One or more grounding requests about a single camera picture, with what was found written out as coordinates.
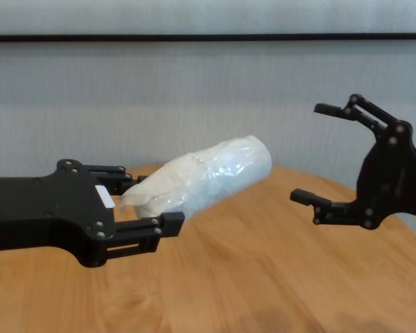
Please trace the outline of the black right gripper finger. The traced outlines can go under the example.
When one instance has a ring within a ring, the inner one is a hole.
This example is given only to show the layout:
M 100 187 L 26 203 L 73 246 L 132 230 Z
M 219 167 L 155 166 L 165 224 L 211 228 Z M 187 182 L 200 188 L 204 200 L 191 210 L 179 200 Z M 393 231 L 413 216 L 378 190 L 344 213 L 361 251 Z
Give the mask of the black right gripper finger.
M 303 189 L 294 189 L 290 200 L 313 207 L 315 225 L 357 225 L 366 228 L 366 218 L 358 199 L 335 202 Z
M 314 112 L 349 121 L 357 121 L 371 130 L 375 139 L 379 139 L 390 124 L 398 121 L 397 118 L 360 94 L 352 94 L 344 107 L 318 103 L 315 105 Z

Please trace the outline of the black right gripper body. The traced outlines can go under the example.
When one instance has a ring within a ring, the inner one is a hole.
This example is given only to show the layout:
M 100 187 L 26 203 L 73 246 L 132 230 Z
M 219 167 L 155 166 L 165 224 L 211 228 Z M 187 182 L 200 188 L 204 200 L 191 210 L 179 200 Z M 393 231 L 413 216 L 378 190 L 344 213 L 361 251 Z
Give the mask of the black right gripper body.
M 356 203 L 368 230 L 396 213 L 416 216 L 416 148 L 407 121 L 388 125 L 363 160 Z

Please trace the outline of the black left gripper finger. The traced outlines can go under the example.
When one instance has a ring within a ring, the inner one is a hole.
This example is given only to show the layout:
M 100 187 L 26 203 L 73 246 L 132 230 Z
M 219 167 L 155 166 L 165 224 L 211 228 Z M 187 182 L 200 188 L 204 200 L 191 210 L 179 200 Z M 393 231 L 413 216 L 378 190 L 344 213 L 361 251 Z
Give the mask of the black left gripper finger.
M 85 165 L 85 169 L 105 186 L 110 195 L 122 195 L 148 177 L 140 175 L 133 178 L 124 166 Z
M 107 239 L 107 258 L 153 253 L 161 238 L 177 237 L 183 226 L 183 212 L 168 212 L 152 218 L 114 224 L 114 234 Z

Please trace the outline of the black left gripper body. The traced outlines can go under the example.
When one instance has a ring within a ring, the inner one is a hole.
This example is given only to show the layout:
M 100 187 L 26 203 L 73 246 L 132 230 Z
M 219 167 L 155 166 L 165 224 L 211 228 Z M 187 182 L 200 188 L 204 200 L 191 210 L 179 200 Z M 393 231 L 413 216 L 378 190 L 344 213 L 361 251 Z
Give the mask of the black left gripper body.
M 71 159 L 59 160 L 47 176 L 0 177 L 0 250 L 54 247 L 85 267 L 104 265 L 114 215 L 99 185 Z

